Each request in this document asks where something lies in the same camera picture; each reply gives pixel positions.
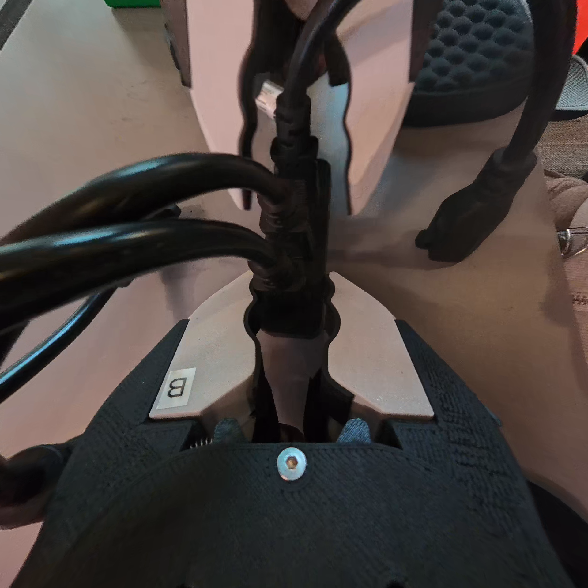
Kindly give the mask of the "black dimpled cushion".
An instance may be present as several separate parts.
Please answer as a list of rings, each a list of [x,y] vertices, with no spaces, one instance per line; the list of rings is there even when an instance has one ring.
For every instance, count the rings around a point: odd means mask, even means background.
[[[532,75],[533,25],[525,1],[444,1],[403,126],[505,115],[524,103]]]

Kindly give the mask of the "black power strip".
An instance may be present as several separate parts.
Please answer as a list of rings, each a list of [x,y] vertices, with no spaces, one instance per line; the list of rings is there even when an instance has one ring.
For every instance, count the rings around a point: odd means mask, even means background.
[[[265,199],[257,196],[261,209],[259,227],[270,244],[291,260],[296,271],[289,286],[255,262],[254,315],[264,332],[282,337],[312,339],[324,327],[327,287],[327,237],[331,198],[330,166],[314,162],[304,179],[289,179],[292,208],[280,217]]]

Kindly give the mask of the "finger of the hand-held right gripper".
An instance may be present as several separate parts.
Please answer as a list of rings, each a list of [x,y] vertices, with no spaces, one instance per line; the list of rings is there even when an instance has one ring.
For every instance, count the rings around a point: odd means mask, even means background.
[[[239,74],[251,44],[253,1],[187,1],[190,98],[211,152],[239,153]]]
[[[336,28],[349,81],[324,81],[324,158],[337,213],[357,216],[375,191],[408,106],[413,1],[359,1]]]

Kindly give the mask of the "grey mesh panel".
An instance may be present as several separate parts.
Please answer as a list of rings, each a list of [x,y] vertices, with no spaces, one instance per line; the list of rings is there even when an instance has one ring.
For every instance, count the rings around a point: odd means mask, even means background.
[[[573,55],[570,68],[556,105],[559,112],[587,111],[587,63],[579,55]]]

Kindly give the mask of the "orange red object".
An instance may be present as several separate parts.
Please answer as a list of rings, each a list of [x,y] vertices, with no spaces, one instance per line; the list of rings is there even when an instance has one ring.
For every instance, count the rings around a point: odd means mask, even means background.
[[[587,40],[587,1],[576,2],[576,33],[573,54],[580,51],[582,45]]]

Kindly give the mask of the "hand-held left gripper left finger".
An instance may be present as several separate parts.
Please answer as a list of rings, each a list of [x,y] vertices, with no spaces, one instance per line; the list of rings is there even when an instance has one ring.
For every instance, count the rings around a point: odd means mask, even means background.
[[[151,419],[251,418],[256,348],[244,322],[251,279],[240,275],[190,316]]]

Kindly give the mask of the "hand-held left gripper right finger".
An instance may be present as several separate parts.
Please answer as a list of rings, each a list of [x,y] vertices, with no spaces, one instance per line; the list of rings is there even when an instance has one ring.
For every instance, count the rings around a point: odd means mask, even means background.
[[[336,272],[332,305],[340,326],[328,347],[328,373],[352,395],[349,418],[433,418],[393,314]]]

